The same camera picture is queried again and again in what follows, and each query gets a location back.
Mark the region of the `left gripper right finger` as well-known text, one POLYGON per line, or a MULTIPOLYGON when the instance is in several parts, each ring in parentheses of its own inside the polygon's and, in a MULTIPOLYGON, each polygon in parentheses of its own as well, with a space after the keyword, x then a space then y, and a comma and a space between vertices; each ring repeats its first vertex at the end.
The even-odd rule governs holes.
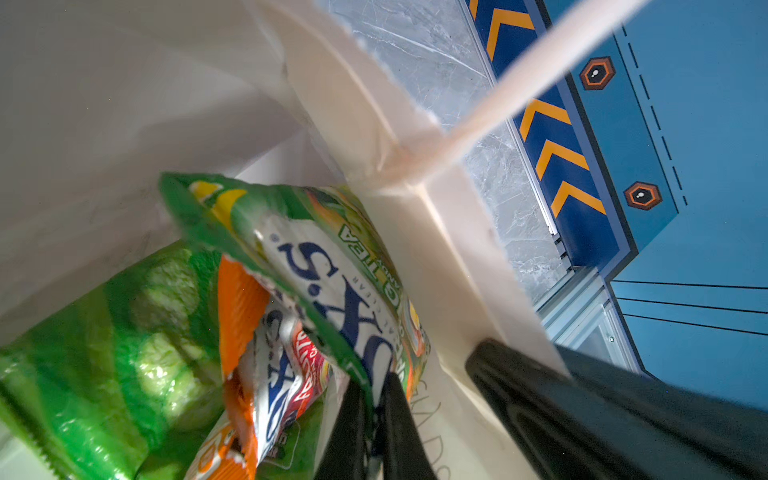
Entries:
POLYGON ((398 376, 386 376, 381 395, 381 441, 385 480, 436 480, 398 376))

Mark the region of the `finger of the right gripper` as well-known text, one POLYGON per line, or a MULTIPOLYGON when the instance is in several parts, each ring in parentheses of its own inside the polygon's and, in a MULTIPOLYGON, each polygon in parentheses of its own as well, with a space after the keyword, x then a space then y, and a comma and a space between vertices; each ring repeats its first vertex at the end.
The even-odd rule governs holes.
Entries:
POLYGON ((540 478, 766 478, 766 412, 558 351, 569 375, 492 339, 465 363, 540 478))

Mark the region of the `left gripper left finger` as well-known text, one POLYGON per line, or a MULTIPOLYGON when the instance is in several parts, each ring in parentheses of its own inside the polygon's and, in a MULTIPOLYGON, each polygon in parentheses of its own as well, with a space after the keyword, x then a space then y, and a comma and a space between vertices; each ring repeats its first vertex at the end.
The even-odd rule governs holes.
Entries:
POLYGON ((344 394, 315 480, 364 480, 366 469, 366 405, 364 392, 352 382, 344 394))

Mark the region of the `orange Fox's candy bag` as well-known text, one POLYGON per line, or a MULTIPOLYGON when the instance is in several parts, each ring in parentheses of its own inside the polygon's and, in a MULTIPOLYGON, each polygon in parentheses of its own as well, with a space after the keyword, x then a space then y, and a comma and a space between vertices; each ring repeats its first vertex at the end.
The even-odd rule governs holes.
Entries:
POLYGON ((310 479, 331 367, 283 307, 239 263, 218 272, 225 411, 188 479, 310 479))

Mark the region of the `green Fox's candy bag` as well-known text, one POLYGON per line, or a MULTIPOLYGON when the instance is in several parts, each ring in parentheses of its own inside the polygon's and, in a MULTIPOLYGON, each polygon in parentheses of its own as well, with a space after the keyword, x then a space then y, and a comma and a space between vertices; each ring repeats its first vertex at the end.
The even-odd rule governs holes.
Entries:
POLYGON ((383 241, 346 187, 251 184, 164 173, 162 198, 185 237, 219 251, 298 314, 318 348, 380 405, 395 373, 418 389, 430 343, 383 241))

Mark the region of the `green chips bag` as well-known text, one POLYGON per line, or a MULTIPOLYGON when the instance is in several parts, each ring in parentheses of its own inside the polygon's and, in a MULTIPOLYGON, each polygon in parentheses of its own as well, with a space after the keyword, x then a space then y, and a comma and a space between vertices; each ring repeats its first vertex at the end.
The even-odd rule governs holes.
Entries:
POLYGON ((60 479, 188 479, 225 411, 219 253, 175 243, 1 351, 1 417, 60 479))

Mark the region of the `white paper gift bag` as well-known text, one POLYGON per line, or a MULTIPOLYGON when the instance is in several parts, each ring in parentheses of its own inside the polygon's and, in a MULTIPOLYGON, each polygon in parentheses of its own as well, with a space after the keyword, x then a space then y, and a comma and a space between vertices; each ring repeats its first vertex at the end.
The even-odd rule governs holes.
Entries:
MULTIPOLYGON (((406 398, 435 475, 534 478, 465 363, 492 339, 566 367, 464 161, 640 8, 577 2, 446 128, 314 1, 3 2, 1 351, 175 243, 228 258, 184 236, 164 173, 346 187, 429 339, 406 398)), ((364 389, 308 337, 331 367, 315 475, 347 387, 364 389)), ((365 479, 381 479, 381 403, 365 405, 365 479)))

